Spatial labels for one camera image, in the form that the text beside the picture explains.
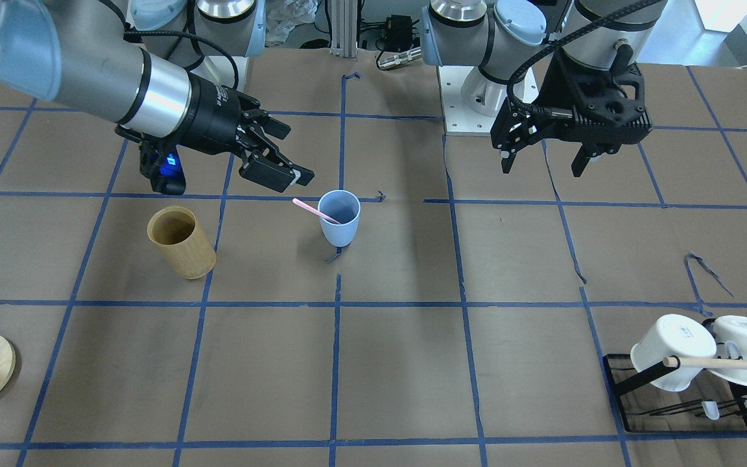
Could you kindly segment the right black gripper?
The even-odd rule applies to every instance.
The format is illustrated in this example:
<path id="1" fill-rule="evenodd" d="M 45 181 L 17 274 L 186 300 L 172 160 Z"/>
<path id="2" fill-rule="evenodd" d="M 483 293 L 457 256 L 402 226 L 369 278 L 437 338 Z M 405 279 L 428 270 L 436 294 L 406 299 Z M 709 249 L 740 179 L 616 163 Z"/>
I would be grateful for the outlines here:
<path id="1" fill-rule="evenodd" d="M 284 192 L 293 184 L 308 186 L 315 173 L 292 163 L 267 137 L 285 139 L 290 125 L 260 109 L 260 101 L 205 78 L 190 75 L 189 109 L 183 119 L 183 146 L 216 156 L 234 153 L 238 174 L 253 183 Z"/>

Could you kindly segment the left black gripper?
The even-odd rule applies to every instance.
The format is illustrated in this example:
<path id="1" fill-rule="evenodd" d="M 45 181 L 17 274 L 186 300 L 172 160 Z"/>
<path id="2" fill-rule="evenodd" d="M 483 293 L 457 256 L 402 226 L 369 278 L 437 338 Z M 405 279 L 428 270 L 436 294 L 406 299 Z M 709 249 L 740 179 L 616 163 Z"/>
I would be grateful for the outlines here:
<path id="1" fill-rule="evenodd" d="M 602 154 L 642 141 L 653 129 L 644 84 L 632 49 L 616 49 L 604 70 L 555 51 L 536 100 L 504 104 L 492 125 L 502 172 L 510 174 L 517 154 L 545 138 L 582 144 L 571 165 L 575 178 Z"/>

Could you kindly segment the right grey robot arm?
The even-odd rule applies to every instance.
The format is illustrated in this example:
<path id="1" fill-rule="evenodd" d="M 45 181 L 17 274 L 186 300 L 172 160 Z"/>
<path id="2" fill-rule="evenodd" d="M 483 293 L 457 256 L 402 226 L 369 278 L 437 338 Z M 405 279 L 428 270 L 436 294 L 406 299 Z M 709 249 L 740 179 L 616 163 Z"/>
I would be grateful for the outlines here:
<path id="1" fill-rule="evenodd" d="M 266 30 L 263 1 L 0 1 L 0 82 L 113 122 L 160 194 L 185 191 L 179 146 L 232 153 L 283 192 L 314 173 L 281 153 L 290 127 L 238 90 L 234 62 Z"/>

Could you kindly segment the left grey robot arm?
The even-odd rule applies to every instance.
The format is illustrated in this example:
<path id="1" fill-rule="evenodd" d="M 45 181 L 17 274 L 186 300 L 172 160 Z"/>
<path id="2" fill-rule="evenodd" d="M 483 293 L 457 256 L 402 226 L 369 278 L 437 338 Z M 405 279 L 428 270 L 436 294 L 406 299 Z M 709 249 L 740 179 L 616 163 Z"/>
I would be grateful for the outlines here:
<path id="1" fill-rule="evenodd" d="M 431 1 L 419 33 L 431 66 L 473 66 L 494 86 L 490 141 L 509 173 L 545 139 L 580 145 L 571 169 L 651 133 L 637 55 L 664 1 Z"/>

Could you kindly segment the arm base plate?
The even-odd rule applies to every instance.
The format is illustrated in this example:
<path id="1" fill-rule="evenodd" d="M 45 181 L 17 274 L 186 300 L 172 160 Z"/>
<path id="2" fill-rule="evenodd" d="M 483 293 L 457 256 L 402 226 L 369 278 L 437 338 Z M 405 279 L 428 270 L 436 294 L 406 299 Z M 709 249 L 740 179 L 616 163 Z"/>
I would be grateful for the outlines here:
<path id="1" fill-rule="evenodd" d="M 439 66 L 438 80 L 448 136 L 488 136 L 506 85 L 492 82 L 477 66 Z"/>
<path id="2" fill-rule="evenodd" d="M 244 92 L 250 59 L 249 57 L 235 56 L 233 61 L 237 66 L 238 83 L 236 86 L 233 85 L 235 74 L 231 62 L 225 56 L 206 56 L 198 65 L 189 66 L 187 70 L 216 84 L 236 88 L 237 91 Z"/>

